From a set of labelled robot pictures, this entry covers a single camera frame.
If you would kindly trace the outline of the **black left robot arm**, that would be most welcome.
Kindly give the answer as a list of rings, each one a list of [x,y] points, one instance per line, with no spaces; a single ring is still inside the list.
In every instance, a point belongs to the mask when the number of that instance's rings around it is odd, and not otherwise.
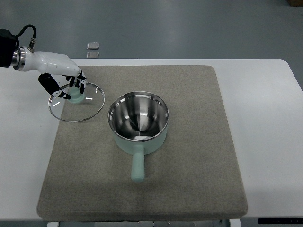
[[[0,66],[8,68],[14,51],[19,47],[19,40],[9,30],[0,29]]]

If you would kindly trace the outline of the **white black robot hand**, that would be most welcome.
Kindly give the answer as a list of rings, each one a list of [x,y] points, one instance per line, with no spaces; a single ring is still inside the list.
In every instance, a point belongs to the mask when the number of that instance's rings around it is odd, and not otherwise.
[[[80,94],[83,94],[86,88],[87,78],[83,71],[64,54],[31,52],[28,48],[19,47],[13,52],[11,66],[19,71],[37,70],[40,72],[38,81],[54,97],[71,100],[71,96],[61,89],[53,75],[66,77],[69,86],[78,88]]]

